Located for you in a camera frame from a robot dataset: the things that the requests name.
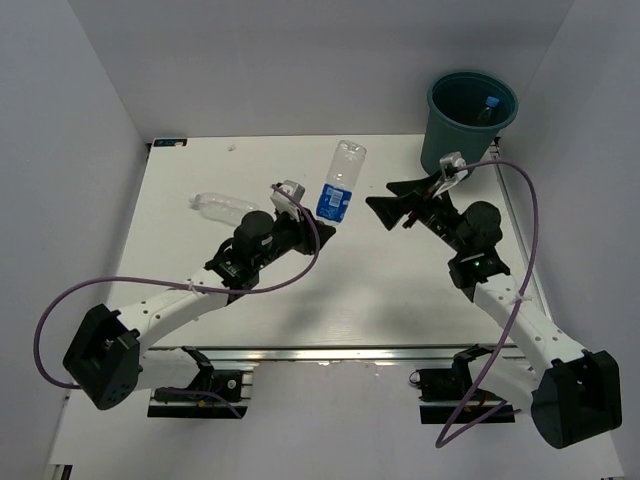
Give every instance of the white tabletop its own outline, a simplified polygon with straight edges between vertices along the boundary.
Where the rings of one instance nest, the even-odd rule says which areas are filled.
[[[495,343],[500,330],[452,284],[454,256],[422,225],[387,232],[365,204],[389,195],[389,181],[425,176],[420,135],[194,138],[184,147],[152,148],[119,273],[184,280],[212,258],[233,228],[188,208],[190,194],[213,191],[257,203],[269,212],[272,183],[303,184],[315,211],[340,138],[368,150],[353,200],[316,267],[284,290],[245,297],[191,322],[159,345],[393,346]],[[502,212],[498,253],[522,278],[521,251],[496,171],[478,169],[452,198],[460,211],[486,200]],[[260,286],[288,279],[310,258],[291,252],[261,273]],[[109,306],[138,302],[157,288],[115,285]]]

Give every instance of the blue label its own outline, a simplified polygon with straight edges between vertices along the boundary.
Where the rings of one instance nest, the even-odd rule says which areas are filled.
[[[349,207],[349,200],[351,192],[325,184],[318,200],[316,215],[333,222],[341,222]]]

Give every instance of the white table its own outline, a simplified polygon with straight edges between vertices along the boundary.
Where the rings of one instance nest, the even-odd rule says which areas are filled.
[[[203,138],[153,148],[119,273],[181,280],[212,257],[232,229],[189,210],[191,193],[216,191],[271,211],[269,185],[292,179],[307,188],[303,203],[315,210],[338,138]],[[51,463],[73,464],[73,480],[595,480],[621,474],[609,435],[557,452],[528,417],[480,425],[445,449],[434,448],[440,427],[420,425],[418,394],[406,385],[415,363],[393,359],[417,352],[402,348],[412,345],[440,355],[445,350],[438,345],[456,351],[495,343],[500,331],[451,284],[453,252],[441,240],[420,225],[387,232],[364,203],[368,195],[388,194],[389,181],[424,176],[422,137],[348,138],[368,155],[346,219],[316,268],[285,290],[203,316],[161,344],[251,347],[220,355],[253,365],[265,358],[384,360],[260,363],[242,421],[146,418],[148,391],[99,412],[83,392],[73,392]],[[452,197],[460,210],[480,199],[500,209],[498,252],[521,278],[523,256],[496,171],[477,170]],[[308,261],[287,254],[263,271],[261,286],[289,278]],[[109,306],[156,291],[116,285]]]
[[[339,137],[195,138],[184,147],[152,148],[120,274],[184,280],[212,258],[232,227],[188,208],[192,193],[214,191],[273,211],[272,183],[291,179],[316,202]],[[454,256],[422,225],[387,232],[365,204],[390,195],[389,181],[425,176],[422,137],[350,136],[367,158],[353,200],[316,267],[291,287],[248,296],[229,308],[191,322],[159,345],[300,347],[336,345],[451,345],[495,343],[495,323],[457,290],[448,273]],[[462,211],[486,200],[502,212],[504,239],[498,252],[522,278],[522,253],[496,172],[477,170],[452,191]],[[291,252],[261,274],[260,286],[288,279],[309,262]],[[115,285],[109,306],[135,303],[155,287]]]

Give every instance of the clear plastic bottle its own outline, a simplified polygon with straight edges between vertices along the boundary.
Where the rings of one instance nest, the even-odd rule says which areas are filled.
[[[316,208],[316,215],[324,223],[337,225],[344,219],[366,154],[367,149],[357,143],[338,143]]]
[[[260,209],[255,203],[213,192],[191,195],[189,203],[191,208],[199,210],[204,218],[226,223],[232,227],[240,225],[242,217],[247,213]]]
[[[500,103],[500,99],[496,97],[487,97],[485,100],[485,107],[478,115],[476,119],[476,126],[478,127],[488,127],[494,124],[494,117],[496,113],[496,108]]]

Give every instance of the blue object in bin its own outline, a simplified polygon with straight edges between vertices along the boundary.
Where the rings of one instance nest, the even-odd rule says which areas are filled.
[[[500,103],[500,99],[496,97],[487,97],[487,101],[485,103],[489,108],[496,108]]]

